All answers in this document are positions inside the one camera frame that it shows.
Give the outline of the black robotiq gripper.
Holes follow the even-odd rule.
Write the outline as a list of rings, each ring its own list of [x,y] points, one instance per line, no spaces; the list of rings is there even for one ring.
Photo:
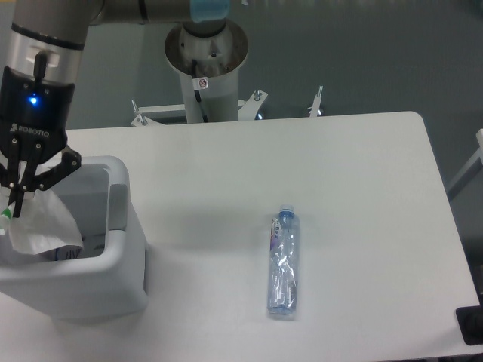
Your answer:
[[[1,85],[1,195],[19,218],[25,196],[47,191],[77,171],[82,157],[67,146],[66,121],[75,85],[35,79],[6,66]],[[61,152],[60,163],[36,174]]]

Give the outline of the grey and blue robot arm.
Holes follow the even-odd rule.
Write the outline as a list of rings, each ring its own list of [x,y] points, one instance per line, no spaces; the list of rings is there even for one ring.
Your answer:
[[[1,84],[1,190],[23,201],[81,167],[66,123],[88,30],[104,23],[223,24],[228,1],[17,1]]]

